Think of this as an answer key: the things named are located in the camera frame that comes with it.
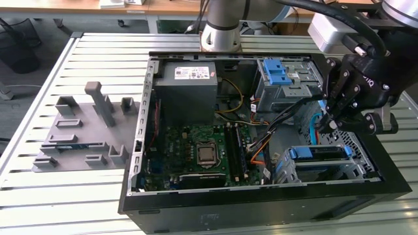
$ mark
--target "yellow wire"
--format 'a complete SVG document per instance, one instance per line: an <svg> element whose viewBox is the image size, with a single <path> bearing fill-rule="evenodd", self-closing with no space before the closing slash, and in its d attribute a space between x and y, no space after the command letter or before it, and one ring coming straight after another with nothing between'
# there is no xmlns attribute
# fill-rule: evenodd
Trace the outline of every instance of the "yellow wire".
<svg viewBox="0 0 418 235"><path fill-rule="evenodd" d="M230 81L230 79L223 78L223 80L226 80L226 81L233 85L233 87L237 89L237 91L239 92L241 101L239 101L239 105L238 105L237 108L230 109L230 110L219 110L219 111L215 111L215 113L218 113L218 114L225 114L225 113L231 113L231 112L234 112L235 110L238 110L238 109L242 107L242 104L243 104L243 96L242 96L242 92L241 92L238 86L234 84L234 82Z"/></svg>

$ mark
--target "gray power supply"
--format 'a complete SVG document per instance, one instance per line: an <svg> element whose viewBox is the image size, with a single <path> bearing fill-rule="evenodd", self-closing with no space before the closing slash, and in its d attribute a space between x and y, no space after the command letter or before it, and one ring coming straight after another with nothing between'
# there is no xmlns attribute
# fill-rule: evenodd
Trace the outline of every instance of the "gray power supply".
<svg viewBox="0 0 418 235"><path fill-rule="evenodd" d="M211 125L218 93L214 62L167 63L157 79L167 125Z"/></svg>

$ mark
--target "wire bundle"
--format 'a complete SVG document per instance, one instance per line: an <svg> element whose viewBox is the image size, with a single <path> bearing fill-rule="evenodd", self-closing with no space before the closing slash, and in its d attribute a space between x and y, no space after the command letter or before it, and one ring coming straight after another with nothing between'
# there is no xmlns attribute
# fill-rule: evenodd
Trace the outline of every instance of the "wire bundle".
<svg viewBox="0 0 418 235"><path fill-rule="evenodd" d="M202 18L203 18L205 12L207 11L209 4L210 4L210 0L201 0L199 15L198 15L198 19L195 22L197 33L199 33Z"/></svg>
<svg viewBox="0 0 418 235"><path fill-rule="evenodd" d="M233 108L233 109L229 109L229 110L218 110L218 111L215 111L215 113L218 113L218 114L225 114L225 113L235 112L235 111L242 107L242 104L243 104L243 95L242 95L241 89L239 89L238 86L234 84L234 82L231 82L230 79L223 78L223 80L226 80L226 81L231 84L231 86L235 88L235 90L237 90L238 93L239 93L239 105L237 106L237 108Z"/></svg>
<svg viewBox="0 0 418 235"><path fill-rule="evenodd" d="M251 163L254 164L265 164L263 162L258 162L255 161L257 156L259 155L261 151L263 150L263 148L266 147L269 141L271 140L271 135L277 130L277 126L286 121L289 118L292 118L297 111L300 110L300 108L302 107L302 105L305 105L308 102L316 101L316 100L321 100L322 99L322 95L314 95L313 97L309 98L304 98L301 99L297 103L294 103L290 107L288 107L275 117L275 119L273 120L273 122L270 123L270 125L267 126L267 129L265 131L265 135L262 136L262 138L255 141L251 145L249 145L249 149L251 150L253 148L255 148L259 144L262 144L261 148L258 149L258 151L255 152L255 154L253 155L251 158Z"/></svg>
<svg viewBox="0 0 418 235"><path fill-rule="evenodd" d="M255 103L259 102L259 101L261 101L261 99L258 98L258 99L255 99L255 100L251 101L251 104L255 104ZM262 122L261 122L261 121L257 121L257 120L254 119L254 116L255 116L255 112L251 112L251 116L250 116L251 123L259 125Z"/></svg>

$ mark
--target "metal table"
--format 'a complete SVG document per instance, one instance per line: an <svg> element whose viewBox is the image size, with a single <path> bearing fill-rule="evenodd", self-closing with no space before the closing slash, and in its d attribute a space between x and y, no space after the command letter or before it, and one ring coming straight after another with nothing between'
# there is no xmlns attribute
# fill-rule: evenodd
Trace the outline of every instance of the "metal table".
<svg viewBox="0 0 418 235"><path fill-rule="evenodd" d="M309 37L243 36L243 51L318 52ZM71 38L12 142L0 158L2 234L142 234L118 214L123 170L32 173L32 161L48 134L60 95L93 102L89 81L101 81L113 101L141 100L150 51L198 51L195 35L86 33ZM381 136L414 190L338 221L261 226L199 234L418 234L418 109L406 94L393 112L400 133Z"/></svg>

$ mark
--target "black cable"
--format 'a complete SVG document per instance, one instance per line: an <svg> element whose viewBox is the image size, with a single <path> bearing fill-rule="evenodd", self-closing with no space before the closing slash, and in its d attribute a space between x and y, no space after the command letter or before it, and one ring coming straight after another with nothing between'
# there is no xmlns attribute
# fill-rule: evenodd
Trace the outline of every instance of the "black cable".
<svg viewBox="0 0 418 235"><path fill-rule="evenodd" d="M370 42L373 48L369 52L372 56L385 57L386 56L386 46L384 40L381 39L377 32L366 25L361 19L349 15L346 11L340 8L336 8L328 4L322 4L320 2L312 0L271 0L280 4L300 7L309 11L324 14L342 23L345 23L350 28L353 28L361 36L364 36Z"/></svg>
<svg viewBox="0 0 418 235"><path fill-rule="evenodd" d="M199 19L201 19L201 17L202 17L202 11L203 11L203 6L205 6L205 1L206 1L206 0L201 0L201 7L199 7L198 19L197 19L197 21L195 21L195 23L194 23L195 29L197 29L197 27L198 27Z"/></svg>
<svg viewBox="0 0 418 235"><path fill-rule="evenodd" d="M210 0L202 0L202 2L205 2L205 7L203 7L203 10L202 10L202 13L201 13L201 19L198 20L198 27L197 27L197 33L198 33L198 34L199 34L199 28L201 28L202 18L203 18L205 12L207 11L207 7L209 7L209 4L210 4Z"/></svg>
<svg viewBox="0 0 418 235"><path fill-rule="evenodd" d="M273 28L269 26L269 24L267 24L266 22L262 22L262 24L266 25L267 30L269 30L269 34L270 34L270 35L275 35L275 34L274 34L274 30L273 30Z"/></svg>
<svg viewBox="0 0 418 235"><path fill-rule="evenodd" d="M274 120L271 121L270 125L267 126L267 129L265 131L265 135L263 137L254 143L251 144L251 146L258 146L265 139L273 134L273 132L277 130L277 126L286 121L288 119L290 119L296 113L298 112L300 108L302 105L305 105L306 103L316 101L316 100L322 100L322 95L314 95L313 97L308 97L301 99L297 103L294 103L292 106L289 106L280 114L278 116L274 118Z"/></svg>
<svg viewBox="0 0 418 235"><path fill-rule="evenodd" d="M246 27L249 27L247 22L242 22L242 26L241 26L241 30L239 31L242 31L242 29L246 28Z"/></svg>
<svg viewBox="0 0 418 235"><path fill-rule="evenodd" d="M294 34L294 32L296 32L296 30L297 30L297 28L298 28L298 26L300 26L300 12L298 12L298 10L297 10L297 8L296 8L294 6L293 6L293 10L296 11L297 17L296 17L294 30L293 30L293 32L290 33L290 35Z"/></svg>

